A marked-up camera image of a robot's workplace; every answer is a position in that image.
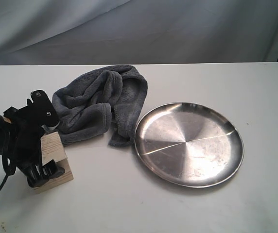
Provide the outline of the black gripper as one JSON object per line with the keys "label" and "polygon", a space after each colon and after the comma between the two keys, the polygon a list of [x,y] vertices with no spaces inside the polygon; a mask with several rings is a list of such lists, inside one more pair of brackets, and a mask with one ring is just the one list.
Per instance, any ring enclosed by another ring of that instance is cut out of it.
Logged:
{"label": "black gripper", "polygon": [[5,142],[2,150],[2,165],[7,176],[18,168],[30,187],[40,187],[47,179],[55,179],[65,173],[55,160],[45,165],[41,162],[40,138],[44,135],[43,117],[32,107],[16,109],[10,107],[4,112],[10,123],[5,123]]}

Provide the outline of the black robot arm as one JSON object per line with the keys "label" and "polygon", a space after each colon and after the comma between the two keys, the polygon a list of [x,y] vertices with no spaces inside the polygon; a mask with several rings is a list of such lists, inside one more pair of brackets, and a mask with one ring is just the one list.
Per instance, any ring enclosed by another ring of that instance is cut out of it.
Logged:
{"label": "black robot arm", "polygon": [[0,115],[0,156],[6,176],[19,169],[31,188],[58,178],[65,169],[51,159],[43,163],[41,137],[45,127],[55,127],[59,119],[54,110],[10,107]]}

